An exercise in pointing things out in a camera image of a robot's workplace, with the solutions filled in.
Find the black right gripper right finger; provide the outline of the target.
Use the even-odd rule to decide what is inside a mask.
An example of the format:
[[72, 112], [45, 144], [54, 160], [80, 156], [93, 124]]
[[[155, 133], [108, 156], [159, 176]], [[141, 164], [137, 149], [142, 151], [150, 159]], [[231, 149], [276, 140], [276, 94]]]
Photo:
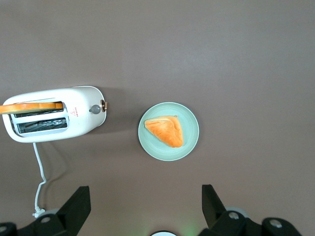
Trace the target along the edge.
[[212, 185], [202, 186], [202, 212], [207, 228], [201, 236], [259, 236], [261, 226], [235, 210], [226, 210]]

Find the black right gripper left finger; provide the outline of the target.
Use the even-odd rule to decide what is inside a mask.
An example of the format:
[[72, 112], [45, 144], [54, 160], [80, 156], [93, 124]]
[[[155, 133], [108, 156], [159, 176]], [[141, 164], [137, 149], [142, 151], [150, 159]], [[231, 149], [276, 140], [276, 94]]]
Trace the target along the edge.
[[55, 213], [38, 217], [19, 236], [76, 236], [91, 212], [90, 188], [80, 186]]

